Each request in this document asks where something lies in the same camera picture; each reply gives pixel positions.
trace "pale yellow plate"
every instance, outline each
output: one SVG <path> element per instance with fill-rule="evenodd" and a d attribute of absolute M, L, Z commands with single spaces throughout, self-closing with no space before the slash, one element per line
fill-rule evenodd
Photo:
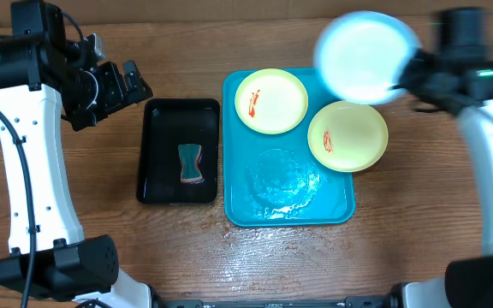
<path fill-rule="evenodd" d="M 307 131 L 313 156 L 341 172 L 366 169 L 383 155 L 388 142 L 385 120 L 371 106 L 336 102 L 322 108 Z"/>
<path fill-rule="evenodd" d="M 235 94 L 235 110 L 251 129 L 284 133 L 300 124 L 307 112 L 307 91 L 289 72 L 262 69 L 248 75 Z"/>

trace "wood grain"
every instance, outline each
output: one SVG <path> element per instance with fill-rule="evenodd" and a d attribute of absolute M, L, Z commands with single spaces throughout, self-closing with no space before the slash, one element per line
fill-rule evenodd
<path fill-rule="evenodd" d="M 428 19 L 403 20 L 429 45 Z M 108 25 L 83 32 L 100 34 L 112 61 L 134 59 L 157 97 L 221 101 L 222 83 L 235 70 L 311 66 L 329 21 Z M 493 44 L 493 15 L 489 33 Z M 454 121 L 413 113 L 409 99 L 377 107 L 389 126 L 389 147 L 379 163 L 354 175 L 357 210 L 342 225 L 236 227 L 223 210 L 221 164 L 213 205 L 139 204 L 143 104 L 82 132 L 63 125 L 74 207 L 86 236 L 111 235 L 122 267 L 166 299 L 336 299 L 430 279 L 450 261 L 478 255 L 478 197 Z M 8 236 L 0 148 L 0 258 L 7 256 Z M 0 287 L 0 307 L 18 306 L 18 298 Z M 56 305 L 31 303 L 49 306 Z"/>

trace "red stain on plate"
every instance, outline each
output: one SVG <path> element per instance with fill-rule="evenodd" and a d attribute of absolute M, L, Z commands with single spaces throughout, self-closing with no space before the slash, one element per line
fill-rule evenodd
<path fill-rule="evenodd" d="M 330 138 L 330 133 L 328 129 L 324 131 L 323 144 L 324 144 L 324 149 L 328 153 L 334 153 L 334 147 L 332 146 L 332 139 Z"/>
<path fill-rule="evenodd" d="M 252 97 L 250 98 L 250 105 L 248 106 L 248 115 L 251 116 L 252 118 L 256 114 L 254 112 L 254 106 L 256 105 L 256 101 L 258 101 L 258 97 L 260 96 L 260 90 L 258 90 L 256 93 L 252 93 Z"/>

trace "sponge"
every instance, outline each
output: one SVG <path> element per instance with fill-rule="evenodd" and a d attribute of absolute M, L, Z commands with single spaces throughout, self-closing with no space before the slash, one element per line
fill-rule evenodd
<path fill-rule="evenodd" d="M 201 145 L 178 145 L 178 155 L 181 162 L 180 182 L 190 184 L 202 182 L 203 175 L 199 170 Z"/>

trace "green light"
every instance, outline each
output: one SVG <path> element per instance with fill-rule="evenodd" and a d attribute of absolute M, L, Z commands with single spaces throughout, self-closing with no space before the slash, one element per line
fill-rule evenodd
<path fill-rule="evenodd" d="M 477 71 L 478 77 L 490 77 L 493 76 L 493 69 L 483 69 Z"/>

